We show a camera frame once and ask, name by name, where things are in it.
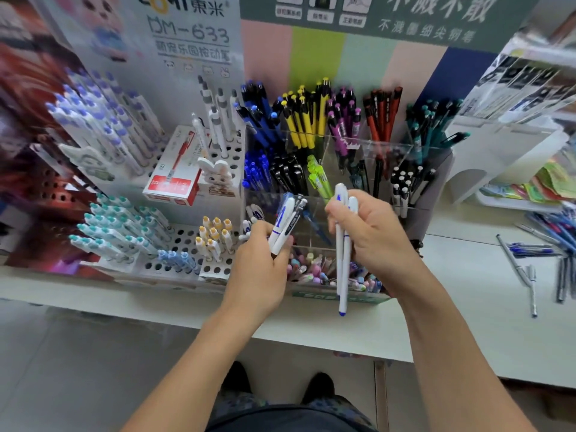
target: floor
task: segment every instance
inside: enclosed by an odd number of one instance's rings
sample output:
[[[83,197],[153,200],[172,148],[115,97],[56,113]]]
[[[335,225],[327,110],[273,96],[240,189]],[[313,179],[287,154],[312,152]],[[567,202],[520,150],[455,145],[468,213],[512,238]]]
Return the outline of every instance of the floor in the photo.
[[[118,430],[196,333],[0,300],[0,430]],[[376,421],[370,358],[253,339],[239,359],[254,392],[273,403],[297,403],[309,379],[325,371],[337,393]],[[386,361],[385,383],[389,427],[380,430],[427,432],[414,365]],[[531,394],[513,397],[539,431],[576,432],[576,424],[548,419]]]

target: black shoe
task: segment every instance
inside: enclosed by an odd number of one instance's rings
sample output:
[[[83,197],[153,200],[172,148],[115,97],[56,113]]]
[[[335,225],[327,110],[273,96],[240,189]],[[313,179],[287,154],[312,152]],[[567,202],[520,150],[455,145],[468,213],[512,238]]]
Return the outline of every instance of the black shoe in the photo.
[[[230,367],[228,374],[224,378],[224,382],[222,382],[221,389],[252,394],[248,375],[241,363],[234,361],[234,364],[232,364],[232,367]]]
[[[315,399],[333,399],[334,396],[332,378],[326,373],[317,373],[308,384],[301,404],[307,405]]]

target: pen box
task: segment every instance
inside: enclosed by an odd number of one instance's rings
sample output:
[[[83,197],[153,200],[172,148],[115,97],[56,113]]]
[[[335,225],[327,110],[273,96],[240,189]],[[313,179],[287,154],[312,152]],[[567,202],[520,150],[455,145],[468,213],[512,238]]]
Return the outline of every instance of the pen box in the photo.
[[[142,194],[156,202],[191,206],[198,192],[201,155],[194,128],[177,126]]]

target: mint stripe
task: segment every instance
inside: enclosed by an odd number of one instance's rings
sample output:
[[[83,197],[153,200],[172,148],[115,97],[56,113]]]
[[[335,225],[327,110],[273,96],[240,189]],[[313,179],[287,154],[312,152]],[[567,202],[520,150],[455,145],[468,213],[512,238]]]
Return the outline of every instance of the mint stripe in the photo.
[[[334,79],[338,73],[346,35],[315,28],[292,28],[290,55],[290,89],[299,85],[313,91],[322,77]]]
[[[357,99],[380,88],[382,77],[398,41],[349,34],[342,50],[342,61],[334,86],[353,86]]]

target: cartoon character cutout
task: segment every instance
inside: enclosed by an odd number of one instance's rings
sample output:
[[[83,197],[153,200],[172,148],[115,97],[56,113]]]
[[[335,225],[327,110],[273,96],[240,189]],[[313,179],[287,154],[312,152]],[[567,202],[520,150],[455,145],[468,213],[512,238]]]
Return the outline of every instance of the cartoon character cutout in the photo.
[[[94,52],[114,62],[126,62],[127,46],[122,39],[124,24],[119,0],[55,0],[76,23],[91,33]]]

